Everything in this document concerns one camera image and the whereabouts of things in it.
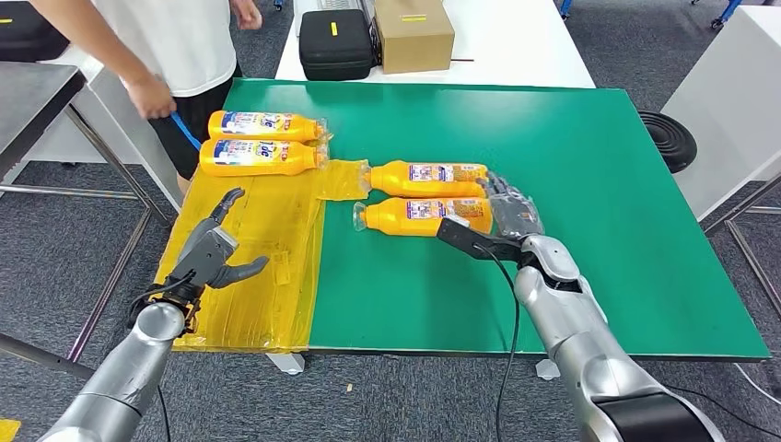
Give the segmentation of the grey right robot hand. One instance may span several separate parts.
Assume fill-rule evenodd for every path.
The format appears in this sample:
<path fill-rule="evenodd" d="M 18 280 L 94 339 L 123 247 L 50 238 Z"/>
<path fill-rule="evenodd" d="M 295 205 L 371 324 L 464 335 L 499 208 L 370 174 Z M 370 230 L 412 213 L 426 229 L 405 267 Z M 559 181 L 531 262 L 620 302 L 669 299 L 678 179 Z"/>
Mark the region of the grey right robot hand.
<path fill-rule="evenodd" d="M 488 171 L 477 180 L 491 205 L 495 232 L 501 238 L 522 241 L 530 235 L 542 235 L 543 223 L 533 200 L 504 177 Z"/>

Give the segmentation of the person's right hand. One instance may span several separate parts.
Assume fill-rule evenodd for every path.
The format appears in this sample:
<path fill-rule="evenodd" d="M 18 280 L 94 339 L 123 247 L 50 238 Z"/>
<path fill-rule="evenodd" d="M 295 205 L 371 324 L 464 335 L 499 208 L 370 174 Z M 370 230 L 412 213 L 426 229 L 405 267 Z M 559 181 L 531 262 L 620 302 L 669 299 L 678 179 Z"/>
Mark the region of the person's right hand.
<path fill-rule="evenodd" d="M 166 118 L 177 109 L 168 86 L 155 75 L 125 82 L 131 102 L 144 120 Z"/>

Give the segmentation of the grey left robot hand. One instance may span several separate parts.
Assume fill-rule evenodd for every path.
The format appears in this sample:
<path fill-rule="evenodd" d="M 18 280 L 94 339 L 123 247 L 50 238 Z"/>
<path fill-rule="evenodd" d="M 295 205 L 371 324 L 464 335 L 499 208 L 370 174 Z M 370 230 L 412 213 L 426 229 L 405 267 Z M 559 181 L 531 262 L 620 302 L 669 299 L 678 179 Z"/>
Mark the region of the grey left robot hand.
<path fill-rule="evenodd" d="M 239 247 L 238 241 L 224 228 L 222 222 L 233 204 L 244 195 L 244 190 L 228 191 L 211 214 L 200 221 L 185 240 L 176 265 L 167 276 L 174 282 L 185 280 L 195 287 L 224 288 L 262 272 L 269 262 L 266 256 L 232 266 L 227 260 Z"/>

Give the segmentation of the person's left hand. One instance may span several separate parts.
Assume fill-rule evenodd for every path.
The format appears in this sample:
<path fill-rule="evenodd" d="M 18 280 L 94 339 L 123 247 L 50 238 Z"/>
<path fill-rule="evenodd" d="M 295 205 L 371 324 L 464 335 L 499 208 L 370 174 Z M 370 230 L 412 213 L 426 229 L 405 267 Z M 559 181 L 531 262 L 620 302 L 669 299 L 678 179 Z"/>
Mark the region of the person's left hand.
<path fill-rule="evenodd" d="M 253 0 L 230 0 L 238 28 L 241 30 L 256 30 L 262 27 L 262 14 Z"/>

